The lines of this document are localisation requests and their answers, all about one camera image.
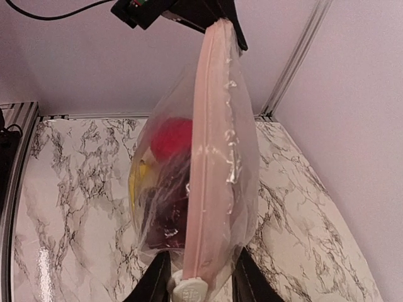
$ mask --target plastic bag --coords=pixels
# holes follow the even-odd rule
[[[183,268],[174,301],[198,287],[210,301],[257,219],[258,142],[232,23],[207,29],[192,71],[147,121],[129,181],[142,255],[169,250]]]

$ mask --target white plastic slider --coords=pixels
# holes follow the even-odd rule
[[[172,302],[204,302],[208,284],[200,278],[182,280],[182,270],[172,276],[175,287],[172,291]]]

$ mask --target lavender wall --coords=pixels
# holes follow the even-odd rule
[[[90,0],[15,0],[51,16]],[[266,102],[315,0],[238,0],[242,58],[255,112]],[[63,21],[29,20],[0,1],[0,102],[39,100],[44,114],[149,112],[196,58],[203,36],[161,18],[131,30],[98,6]]]
[[[403,2],[334,1],[275,113],[403,301]]]

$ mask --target white marble surface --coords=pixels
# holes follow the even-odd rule
[[[144,121],[46,121],[14,238],[15,302],[120,302],[145,265],[133,247],[130,157]],[[259,225],[249,248],[285,301],[382,301],[316,174],[277,123],[258,123]],[[231,302],[230,282],[216,302]]]

